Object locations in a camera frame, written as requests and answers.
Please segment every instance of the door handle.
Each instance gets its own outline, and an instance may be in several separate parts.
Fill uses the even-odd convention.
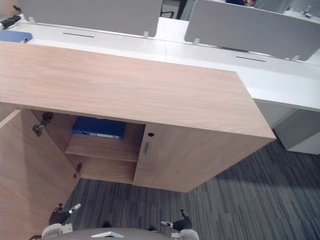
[[[144,153],[144,154],[147,154],[148,149],[149,149],[149,142],[147,141],[147,142],[145,143],[145,145],[144,145],[143,153]]]

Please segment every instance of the desk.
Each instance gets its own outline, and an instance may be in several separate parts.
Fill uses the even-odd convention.
[[[184,41],[187,26],[187,21],[160,17],[156,36],[149,39],[23,22],[18,22],[12,30],[32,33],[30,44],[35,45],[234,71],[255,100],[320,111],[318,52],[310,62],[292,62],[261,54],[192,45]],[[94,37],[63,34],[66,32]]]

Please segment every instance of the gray desk divider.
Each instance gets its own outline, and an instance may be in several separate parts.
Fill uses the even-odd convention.
[[[156,35],[162,0],[19,0],[35,22],[124,34]]]
[[[212,0],[195,4],[185,41],[307,60],[320,49],[320,23]]]

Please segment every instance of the wooden cabinet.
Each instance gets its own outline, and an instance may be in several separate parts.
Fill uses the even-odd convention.
[[[15,239],[42,230],[79,163],[82,178],[188,192],[275,139],[235,72],[8,42],[0,52],[0,100],[23,108],[0,120],[1,234]],[[124,138],[73,134],[77,116],[127,122]]]

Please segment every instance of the cabinet door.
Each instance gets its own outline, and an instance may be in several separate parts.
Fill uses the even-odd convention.
[[[147,124],[133,184],[188,192],[270,141],[242,134]]]
[[[14,110],[0,122],[1,239],[40,235],[53,208],[66,203],[77,180],[74,169],[28,110]]]

